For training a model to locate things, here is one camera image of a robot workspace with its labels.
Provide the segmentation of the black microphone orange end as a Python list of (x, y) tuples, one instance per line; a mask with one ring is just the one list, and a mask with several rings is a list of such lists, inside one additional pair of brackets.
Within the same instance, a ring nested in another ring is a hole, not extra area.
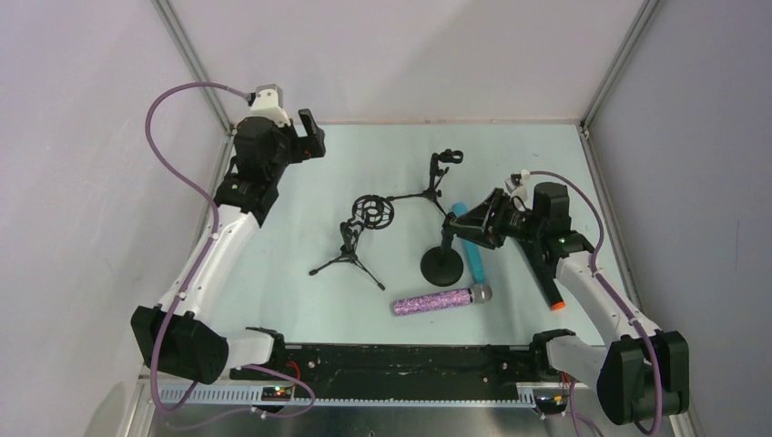
[(550, 310), (563, 309), (564, 298), (554, 282), (554, 265), (551, 263), (549, 252), (538, 241), (520, 242), (519, 245)]

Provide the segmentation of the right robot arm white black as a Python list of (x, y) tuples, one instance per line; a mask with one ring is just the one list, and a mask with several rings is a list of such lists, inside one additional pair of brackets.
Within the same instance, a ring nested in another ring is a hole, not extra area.
[(453, 238), (485, 249), (498, 249), (507, 239), (520, 244), (541, 286), (566, 288), (603, 340), (591, 346), (570, 330), (537, 333), (531, 343), (537, 368), (565, 372), (593, 388), (614, 424), (650, 421), (656, 427), (690, 407), (687, 341), (649, 320), (604, 276), (597, 261), (600, 247), (572, 227), (571, 186), (537, 184), (529, 208), (518, 196), (494, 189), (461, 216), (446, 216), (439, 253), (451, 253)]

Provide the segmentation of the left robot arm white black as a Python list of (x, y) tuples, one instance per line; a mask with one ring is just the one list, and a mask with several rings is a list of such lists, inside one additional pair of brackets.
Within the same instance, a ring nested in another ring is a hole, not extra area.
[(148, 367), (211, 384), (225, 370), (270, 360), (281, 338), (276, 331), (247, 327), (217, 333), (212, 324), (227, 279), (278, 199), (287, 167), (326, 154), (325, 132), (312, 112), (303, 108), (299, 118), (303, 136), (291, 119), (275, 121), (264, 112), (237, 124), (234, 152), (204, 235), (159, 303), (139, 306), (131, 317)]

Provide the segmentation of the black round base mic stand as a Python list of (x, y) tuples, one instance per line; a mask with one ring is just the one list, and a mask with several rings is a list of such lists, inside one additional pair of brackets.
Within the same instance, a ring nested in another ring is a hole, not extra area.
[(453, 242), (460, 238), (444, 233), (444, 225), (450, 222), (452, 217), (452, 212), (446, 214), (442, 223), (440, 245), (428, 249), (422, 255), (420, 263), (422, 276), (437, 287), (449, 287), (456, 284), (464, 271), (462, 256), (452, 247)]

